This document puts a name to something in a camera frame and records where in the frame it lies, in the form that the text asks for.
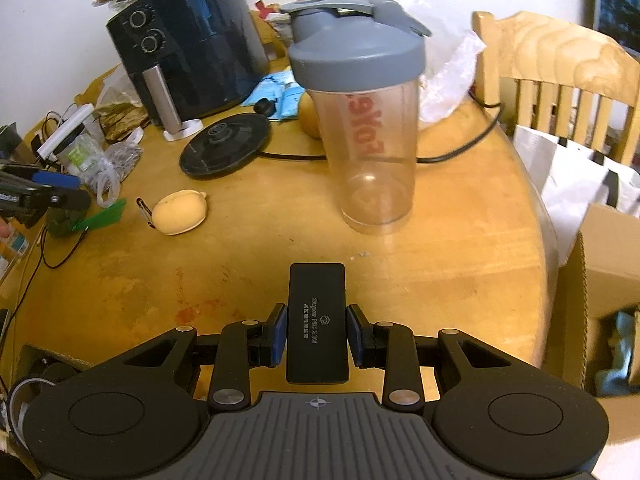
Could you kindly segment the black rectangular device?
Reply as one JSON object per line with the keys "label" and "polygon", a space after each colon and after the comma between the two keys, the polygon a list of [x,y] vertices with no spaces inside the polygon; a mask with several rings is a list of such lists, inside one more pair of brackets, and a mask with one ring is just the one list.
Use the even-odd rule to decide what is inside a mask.
{"label": "black rectangular device", "polygon": [[288,284],[286,380],[334,385],[348,378],[345,267],[294,263]]}

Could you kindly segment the green net bag of balls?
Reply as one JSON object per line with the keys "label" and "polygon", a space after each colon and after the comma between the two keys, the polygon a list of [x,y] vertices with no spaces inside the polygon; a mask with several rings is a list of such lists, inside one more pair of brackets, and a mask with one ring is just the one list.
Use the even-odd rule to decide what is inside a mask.
{"label": "green net bag of balls", "polygon": [[47,230],[51,236],[61,238],[73,233],[102,229],[119,222],[125,206],[126,200],[120,198],[92,216],[86,210],[50,209],[46,214]]}

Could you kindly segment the plastic tub with green label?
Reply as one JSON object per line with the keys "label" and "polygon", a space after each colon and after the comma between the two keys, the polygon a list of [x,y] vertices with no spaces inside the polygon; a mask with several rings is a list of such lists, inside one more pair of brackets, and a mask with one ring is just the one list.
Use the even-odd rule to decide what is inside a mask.
{"label": "plastic tub with green label", "polygon": [[106,168],[107,158],[101,145],[89,133],[70,133],[53,155],[71,176],[89,184]]}

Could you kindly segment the clear bag of seeds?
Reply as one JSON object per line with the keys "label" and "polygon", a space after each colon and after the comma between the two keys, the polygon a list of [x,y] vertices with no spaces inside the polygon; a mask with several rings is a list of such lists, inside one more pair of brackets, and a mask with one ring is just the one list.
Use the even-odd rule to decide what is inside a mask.
{"label": "clear bag of seeds", "polygon": [[119,199],[120,185],[134,170],[142,153],[142,147],[131,142],[113,144],[104,152],[92,185],[100,207],[111,207]]}

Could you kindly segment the peach earbud case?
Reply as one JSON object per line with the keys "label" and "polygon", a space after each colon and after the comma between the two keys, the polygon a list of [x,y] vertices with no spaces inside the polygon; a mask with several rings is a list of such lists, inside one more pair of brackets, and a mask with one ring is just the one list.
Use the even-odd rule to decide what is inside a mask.
{"label": "peach earbud case", "polygon": [[182,190],[162,198],[152,209],[155,229],[174,236],[189,232],[204,222],[207,216],[207,195],[195,190]]}

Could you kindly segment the black kettle base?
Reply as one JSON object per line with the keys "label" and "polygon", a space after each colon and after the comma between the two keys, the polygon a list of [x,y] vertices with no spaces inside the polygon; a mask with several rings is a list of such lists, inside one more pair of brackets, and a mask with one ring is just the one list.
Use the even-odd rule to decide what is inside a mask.
{"label": "black kettle base", "polygon": [[191,179],[220,178],[252,162],[268,144],[270,121],[256,113],[236,114],[214,122],[186,144],[179,158]]}

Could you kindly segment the black air fryer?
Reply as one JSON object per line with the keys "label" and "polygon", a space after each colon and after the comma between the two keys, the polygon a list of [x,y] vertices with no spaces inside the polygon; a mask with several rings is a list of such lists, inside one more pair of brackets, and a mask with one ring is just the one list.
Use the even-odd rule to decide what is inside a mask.
{"label": "black air fryer", "polygon": [[160,115],[143,78],[154,66],[183,120],[242,103],[269,72],[245,0],[134,0],[106,29],[156,126]]}

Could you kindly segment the cardboard box right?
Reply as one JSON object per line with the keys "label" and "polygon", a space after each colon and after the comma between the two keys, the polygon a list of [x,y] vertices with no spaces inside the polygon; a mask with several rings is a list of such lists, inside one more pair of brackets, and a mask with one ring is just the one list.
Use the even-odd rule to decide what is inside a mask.
{"label": "cardboard box right", "polygon": [[617,315],[638,305],[639,220],[591,205],[559,270],[544,369],[596,394],[614,364]]}

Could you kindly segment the blue wet wipes pack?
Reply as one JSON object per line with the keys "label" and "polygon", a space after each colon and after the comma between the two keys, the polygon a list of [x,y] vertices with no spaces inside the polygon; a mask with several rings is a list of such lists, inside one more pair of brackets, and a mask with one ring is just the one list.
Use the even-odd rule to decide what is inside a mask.
{"label": "blue wet wipes pack", "polygon": [[285,122],[297,117],[304,92],[305,89],[297,83],[288,67],[262,78],[242,106],[250,106],[256,113],[265,114],[274,122]]}

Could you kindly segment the apple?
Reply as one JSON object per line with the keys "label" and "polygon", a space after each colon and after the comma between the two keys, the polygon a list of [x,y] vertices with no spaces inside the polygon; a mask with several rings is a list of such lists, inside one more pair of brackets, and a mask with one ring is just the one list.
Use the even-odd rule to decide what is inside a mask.
{"label": "apple", "polygon": [[314,139],[321,138],[319,118],[314,101],[308,92],[304,92],[298,102],[297,118],[303,132]]}

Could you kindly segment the white paper bag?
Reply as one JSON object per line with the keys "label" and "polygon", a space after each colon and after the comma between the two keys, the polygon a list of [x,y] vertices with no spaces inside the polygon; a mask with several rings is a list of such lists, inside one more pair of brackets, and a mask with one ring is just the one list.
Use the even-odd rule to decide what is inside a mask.
{"label": "white paper bag", "polygon": [[639,174],[567,138],[517,126],[515,151],[527,170],[558,241],[559,264],[566,263],[591,204],[639,215]]}

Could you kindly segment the clear shaker bottle grey lid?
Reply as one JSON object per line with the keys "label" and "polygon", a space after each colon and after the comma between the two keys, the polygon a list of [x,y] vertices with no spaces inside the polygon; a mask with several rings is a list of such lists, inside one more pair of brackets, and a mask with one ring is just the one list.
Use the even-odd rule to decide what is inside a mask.
{"label": "clear shaker bottle grey lid", "polygon": [[420,76],[430,31],[394,0],[300,0],[288,48],[309,93],[346,223],[392,232],[412,209]]}

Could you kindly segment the white plastic bag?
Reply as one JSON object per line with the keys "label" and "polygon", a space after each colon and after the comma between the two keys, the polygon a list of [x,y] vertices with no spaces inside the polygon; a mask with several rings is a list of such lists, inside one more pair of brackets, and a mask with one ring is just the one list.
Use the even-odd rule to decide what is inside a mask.
{"label": "white plastic bag", "polygon": [[443,21],[427,24],[426,66],[420,76],[419,129],[449,117],[462,103],[475,78],[478,56],[486,44],[471,29]]}

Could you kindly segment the wooden chair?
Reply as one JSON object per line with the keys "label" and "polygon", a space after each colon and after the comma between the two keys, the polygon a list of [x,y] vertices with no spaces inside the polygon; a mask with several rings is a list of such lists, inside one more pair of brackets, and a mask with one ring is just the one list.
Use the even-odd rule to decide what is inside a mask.
{"label": "wooden chair", "polygon": [[601,151],[614,103],[627,107],[620,140],[610,157],[629,166],[639,145],[639,61],[602,32],[548,16],[518,12],[498,20],[472,14],[485,44],[475,90],[500,100],[500,82],[516,83],[515,123]]}

